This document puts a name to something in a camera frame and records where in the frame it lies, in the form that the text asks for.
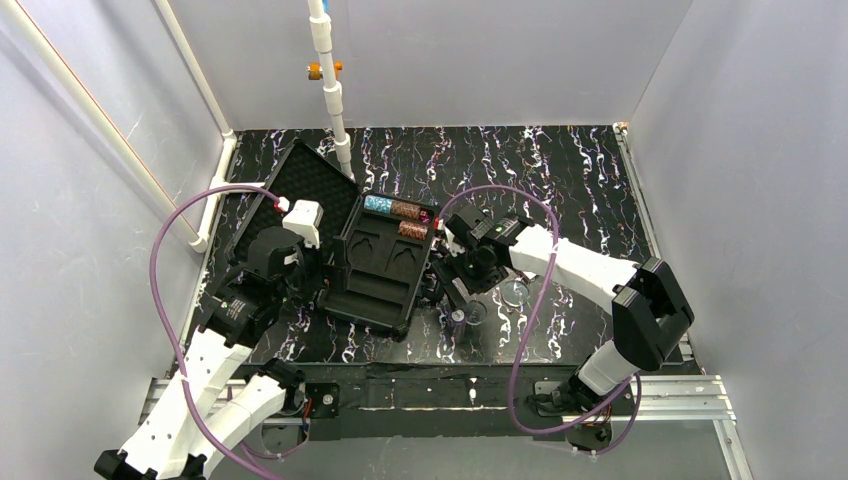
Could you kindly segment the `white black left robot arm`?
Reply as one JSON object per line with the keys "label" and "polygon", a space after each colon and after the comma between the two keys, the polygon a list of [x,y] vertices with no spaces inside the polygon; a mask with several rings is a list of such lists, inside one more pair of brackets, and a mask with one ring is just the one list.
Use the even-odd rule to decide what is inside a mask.
{"label": "white black left robot arm", "polygon": [[304,372],[281,360],[246,377],[223,407],[214,404],[281,307],[325,284],[317,227],[285,221],[262,230],[246,257],[208,287],[175,378],[138,430],[100,454],[95,472],[105,479],[206,479],[267,418],[289,412],[307,427],[315,408],[334,401],[310,391]]}

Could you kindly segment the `orange black poker chip stack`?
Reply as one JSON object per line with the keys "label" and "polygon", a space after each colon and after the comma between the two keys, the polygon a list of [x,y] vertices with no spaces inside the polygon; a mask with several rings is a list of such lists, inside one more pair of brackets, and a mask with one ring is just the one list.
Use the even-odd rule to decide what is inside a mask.
{"label": "orange black poker chip stack", "polygon": [[424,224],[402,221],[398,225],[398,234],[417,241],[425,241],[429,235],[429,228]]}

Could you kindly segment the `black poker set case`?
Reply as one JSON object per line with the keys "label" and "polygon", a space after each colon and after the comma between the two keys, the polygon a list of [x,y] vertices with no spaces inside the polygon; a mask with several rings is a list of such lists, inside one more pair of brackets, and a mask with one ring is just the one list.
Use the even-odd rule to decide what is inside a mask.
{"label": "black poker set case", "polygon": [[[365,196],[379,194],[363,190],[299,139],[286,148],[267,186],[270,192],[289,200],[313,200],[323,208],[319,226],[323,288],[316,295],[316,307],[339,320],[391,336],[405,336],[428,267],[437,229],[437,207],[384,196],[419,205],[431,214],[428,224],[366,210]],[[399,235],[402,221],[427,225],[427,239],[417,241]],[[334,292],[329,285],[335,235],[347,239],[351,274],[345,292]]]}

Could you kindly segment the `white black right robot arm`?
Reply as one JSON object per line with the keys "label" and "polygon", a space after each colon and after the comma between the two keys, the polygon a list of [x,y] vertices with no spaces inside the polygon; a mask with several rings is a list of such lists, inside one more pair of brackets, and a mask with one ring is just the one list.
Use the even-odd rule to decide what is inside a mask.
{"label": "white black right robot arm", "polygon": [[528,396],[538,411],[590,411],[631,375],[658,370],[694,322],[673,270],[659,258],[612,258],[558,238],[526,217],[494,220],[473,205],[437,225],[445,244],[433,266],[453,304],[460,300],[459,286],[484,293],[514,270],[546,275],[611,316],[609,340],[551,392]]}

